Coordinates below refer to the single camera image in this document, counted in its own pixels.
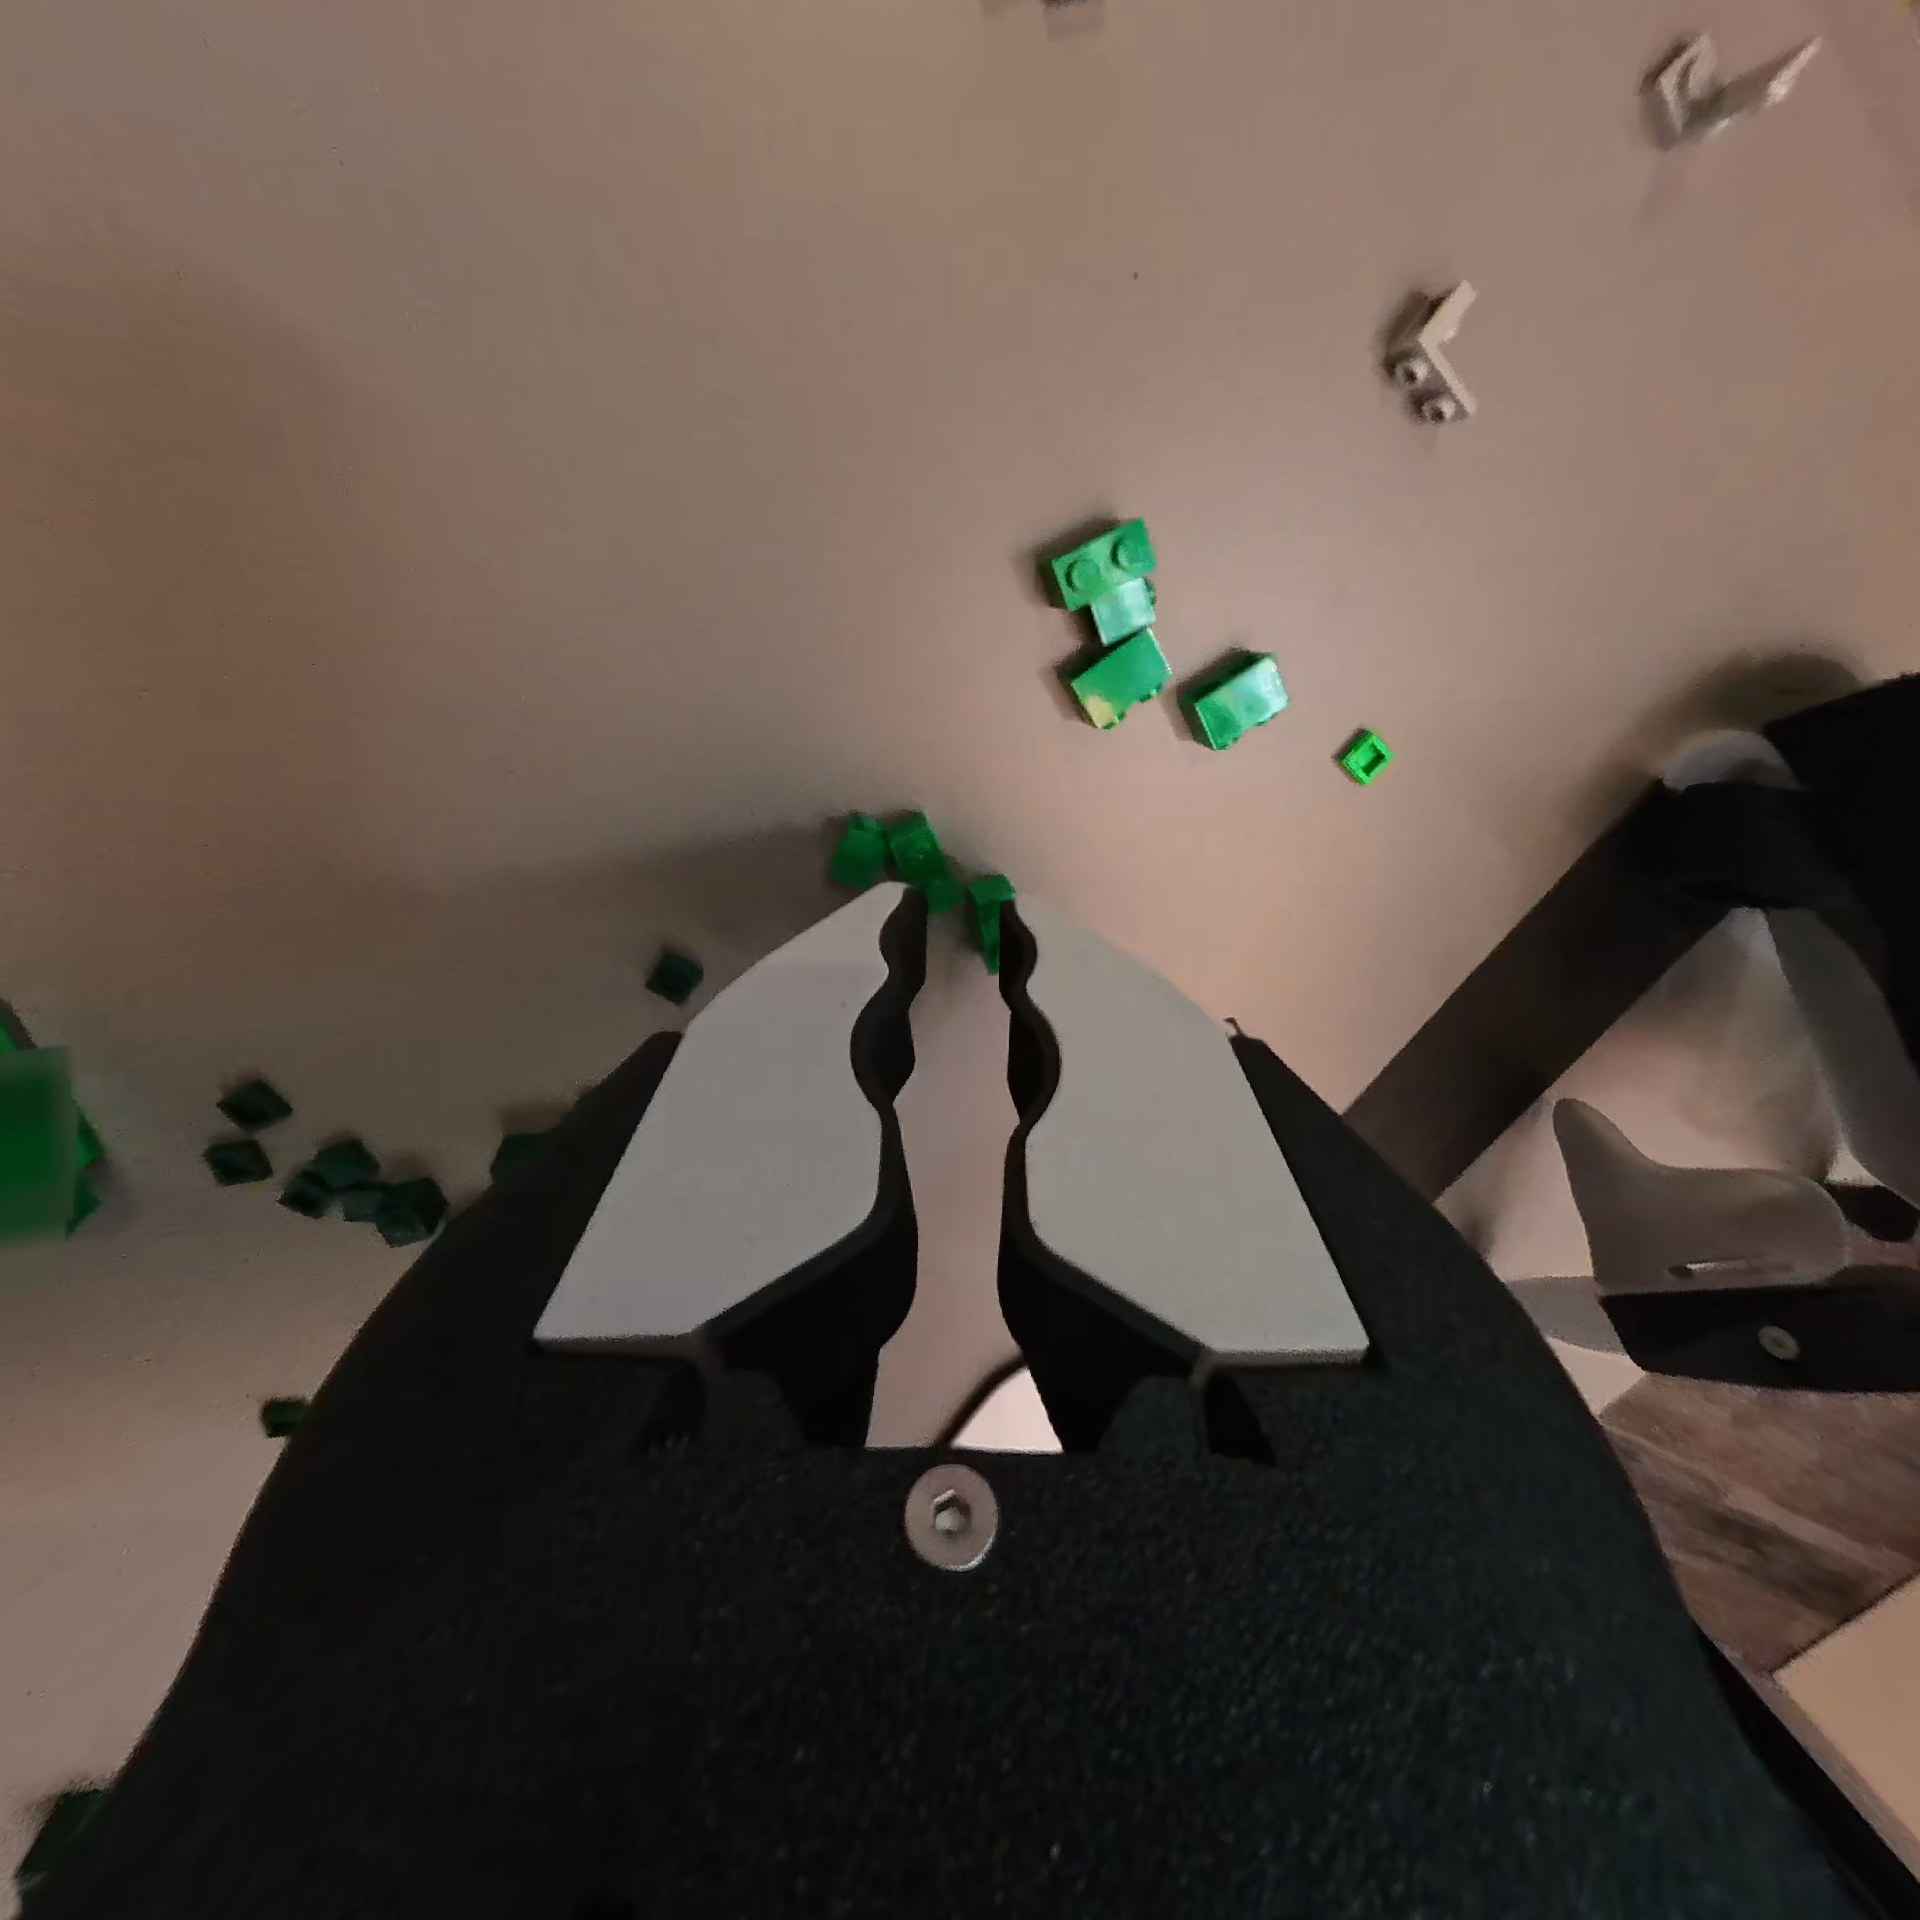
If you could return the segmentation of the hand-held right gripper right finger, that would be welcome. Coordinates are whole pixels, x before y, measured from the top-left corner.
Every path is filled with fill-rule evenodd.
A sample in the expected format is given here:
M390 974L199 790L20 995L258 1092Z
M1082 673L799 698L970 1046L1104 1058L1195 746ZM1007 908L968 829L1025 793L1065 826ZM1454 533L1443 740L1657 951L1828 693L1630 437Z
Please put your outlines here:
M999 1288L1176 1371L1353 1366L1331 1251L1223 1021L1102 935L1001 917L1009 1092Z

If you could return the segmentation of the scattered dark green lego pieces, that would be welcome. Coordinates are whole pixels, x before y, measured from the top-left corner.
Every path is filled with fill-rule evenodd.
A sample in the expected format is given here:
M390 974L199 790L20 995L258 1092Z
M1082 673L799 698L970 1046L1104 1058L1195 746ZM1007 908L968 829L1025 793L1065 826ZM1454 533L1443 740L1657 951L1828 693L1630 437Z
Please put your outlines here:
M614 1696L642 1604L592 1571L697 1383L534 1345L677 1040L508 1146L452 1218L356 1138L285 1191L416 1261L238 1521L232 1447L4 1336L4 1756L43 1706L137 1704L131 1756L71 1788L17 1867L24 1915L559 1915L633 1886L645 1742Z

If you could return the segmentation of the bright green lego pieces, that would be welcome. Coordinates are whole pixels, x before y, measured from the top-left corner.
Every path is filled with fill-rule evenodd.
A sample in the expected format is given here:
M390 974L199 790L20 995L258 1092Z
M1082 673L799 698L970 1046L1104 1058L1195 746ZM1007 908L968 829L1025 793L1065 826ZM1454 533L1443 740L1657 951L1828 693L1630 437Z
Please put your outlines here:
M1102 526L1040 563L1052 603L1076 621L1086 643L1068 659L1062 690L1086 726L1118 729L1172 692L1158 637L1158 551L1142 519ZM1179 692L1187 734L1207 753L1228 753L1290 707L1283 673L1265 652L1236 650ZM851 811L836 835L826 877L848 894L900 882L931 917L958 917L981 966L999 974L1001 935L1018 892L1003 875L970 875L947 857L919 811L878 818Z

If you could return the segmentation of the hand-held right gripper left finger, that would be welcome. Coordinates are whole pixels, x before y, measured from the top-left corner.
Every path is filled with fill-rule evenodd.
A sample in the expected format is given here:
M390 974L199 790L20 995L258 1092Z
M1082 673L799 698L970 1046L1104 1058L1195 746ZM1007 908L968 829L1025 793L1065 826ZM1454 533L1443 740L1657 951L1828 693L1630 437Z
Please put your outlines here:
M534 1338L715 1353L757 1305L909 1213L922 898L878 882L757 962L684 1027Z

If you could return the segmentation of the green lego assembly white brick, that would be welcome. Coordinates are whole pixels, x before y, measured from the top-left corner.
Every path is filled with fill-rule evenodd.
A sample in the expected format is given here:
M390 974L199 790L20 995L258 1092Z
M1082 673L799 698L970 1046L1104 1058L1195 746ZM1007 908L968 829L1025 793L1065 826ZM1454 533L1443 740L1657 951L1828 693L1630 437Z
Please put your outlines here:
M32 1040L2 1005L2 1246L73 1237L97 1209L104 1146L66 1047Z

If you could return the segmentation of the spare hand-held gripper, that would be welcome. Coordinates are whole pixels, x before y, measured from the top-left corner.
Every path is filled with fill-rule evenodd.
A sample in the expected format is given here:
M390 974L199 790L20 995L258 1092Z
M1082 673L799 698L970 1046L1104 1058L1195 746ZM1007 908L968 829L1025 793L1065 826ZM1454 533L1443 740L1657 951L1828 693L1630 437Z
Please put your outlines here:
M1605 1327L1645 1377L1913 1402L1918 677L1699 742L1617 849L1620 873L1673 902L1760 919L1867 1187L1668 1166L1561 1099L1592 1308L1527 1286L1527 1309L1569 1345Z

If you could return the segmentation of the small grey lego piece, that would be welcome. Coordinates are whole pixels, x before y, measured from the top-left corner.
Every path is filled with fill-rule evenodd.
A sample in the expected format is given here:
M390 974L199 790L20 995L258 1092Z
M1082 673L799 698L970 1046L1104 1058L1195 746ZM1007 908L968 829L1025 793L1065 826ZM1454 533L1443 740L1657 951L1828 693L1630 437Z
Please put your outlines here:
M1822 51L1810 36L1738 73L1721 72L1712 35L1676 41L1642 83L1651 148L1676 152L1712 142L1784 105Z
M1477 290L1466 279L1445 294L1416 295L1406 323L1384 350L1385 377L1424 425L1462 424L1477 415L1477 398L1449 360L1451 341L1475 300Z

